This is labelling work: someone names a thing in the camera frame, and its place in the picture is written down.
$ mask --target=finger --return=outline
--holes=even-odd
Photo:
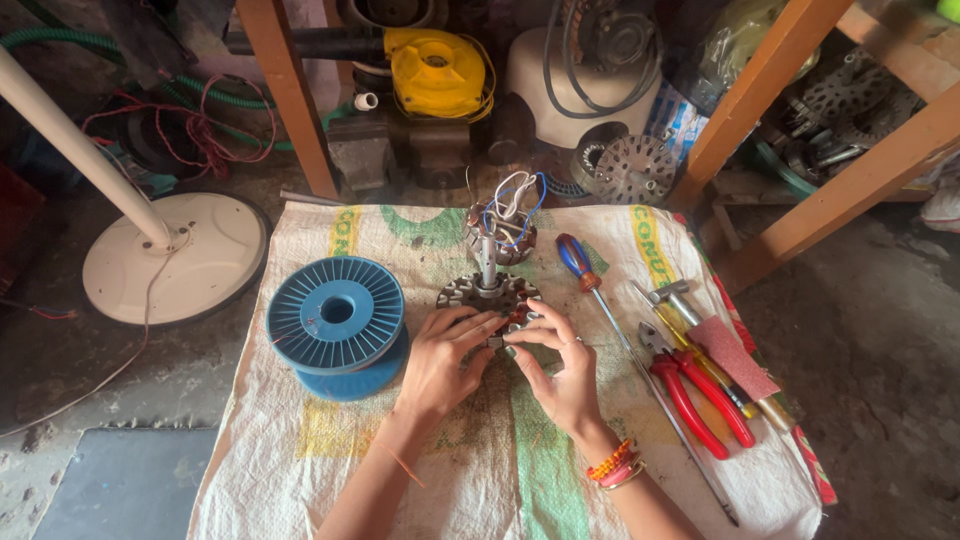
[[[426,317],[423,319],[423,324],[420,325],[420,331],[417,332],[417,335],[424,335],[433,328],[433,323],[436,322],[437,317],[440,316],[442,309],[434,309],[426,314]]]
[[[467,384],[467,393],[470,394],[480,386],[480,378],[483,376],[483,370],[487,369],[487,364],[493,358],[493,349],[484,347],[470,358],[470,364],[467,366],[467,372],[464,373],[464,381]]]
[[[499,328],[502,327],[506,322],[506,317],[500,317],[499,315],[494,316],[493,319],[490,319],[479,326],[473,327],[466,333],[454,338],[452,341],[454,345],[457,346],[457,349],[466,352],[469,349],[472,349],[473,347],[476,347],[477,345],[480,345],[486,341],[488,337],[492,336],[493,333],[499,330]]]
[[[557,335],[564,343],[569,343],[577,338],[577,332],[573,330],[573,325],[570,324],[570,320],[561,315],[553,307],[543,302],[537,302],[532,298],[527,299],[527,306],[540,315],[543,315],[543,317],[553,325],[553,328],[557,329]]]
[[[498,316],[496,311],[485,311],[479,315],[473,315],[469,319],[453,325],[453,328],[441,334],[441,338],[454,339],[456,337],[460,337],[461,335],[477,328],[496,316]]]
[[[537,317],[536,319],[527,323],[523,328],[525,329],[546,328],[549,330],[556,330],[553,326],[553,323],[546,320],[546,317]]]
[[[539,399],[539,396],[545,396],[549,392],[550,378],[543,373],[543,368],[540,367],[533,355],[517,345],[507,347],[507,355],[514,358],[517,367],[530,382],[530,388],[533,389],[535,398]]]
[[[443,309],[438,309],[437,318],[434,319],[433,325],[426,333],[429,335],[439,335],[447,331],[450,325],[453,324],[453,321],[460,317],[470,317],[477,313],[479,313],[479,311],[477,311],[475,307],[470,306],[444,307]]]
[[[558,351],[564,347],[564,343],[557,333],[547,329],[522,329],[512,331],[504,335],[503,340],[507,343],[542,343]]]

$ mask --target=yellow plastic part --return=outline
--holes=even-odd
[[[440,30],[388,28],[383,48],[408,112],[458,118],[485,104],[485,65],[473,46]]]

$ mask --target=hand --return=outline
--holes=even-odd
[[[469,319],[450,327],[455,320],[467,316]],[[460,369],[461,358],[505,322],[507,319],[494,311],[478,313],[473,307],[448,307],[427,315],[410,347],[394,413],[432,431],[453,407],[480,386],[480,376],[493,357],[493,349],[484,347],[477,351],[466,370]]]
[[[507,343],[541,343],[560,351],[564,369],[547,377],[529,352],[514,345],[507,354],[514,357],[523,375],[530,381],[534,398],[543,412],[573,439],[589,461],[605,459],[620,441],[600,416],[597,403],[596,352],[577,339],[569,319],[553,307],[527,300],[527,305],[542,315],[525,328],[503,336]]]

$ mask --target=woman's right hand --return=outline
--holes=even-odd
[[[599,464],[620,445],[620,439],[600,416],[597,402],[596,352],[577,339],[570,320],[553,307],[528,300],[541,315],[521,330],[503,336],[507,343],[540,343],[560,351],[564,369],[553,377],[543,373],[528,351],[512,345],[512,356],[530,382],[543,412],[573,439],[590,463]]]

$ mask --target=red pliers handle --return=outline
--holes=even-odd
[[[684,422],[690,427],[693,434],[700,439],[700,442],[704,443],[707,450],[717,459],[730,457],[730,451],[713,434],[713,431],[710,431],[710,428],[704,423],[704,419],[700,418],[700,413],[693,407],[690,397],[686,395],[684,384],[680,381],[680,366],[673,361],[673,357],[670,355],[654,356],[650,373],[660,377],[663,384],[666,385],[666,390],[670,393],[670,398],[673,399],[677,411],[684,417]]]
[[[756,437],[747,426],[747,419],[743,413],[736,408],[736,405],[730,401],[730,398],[724,394],[723,390],[716,382],[710,380],[707,375],[700,371],[700,368],[693,363],[693,353],[691,351],[674,351],[673,361],[680,367],[680,371],[690,379],[700,391],[707,396],[711,403],[716,405],[723,415],[736,440],[740,441],[743,448],[752,448],[756,444]]]

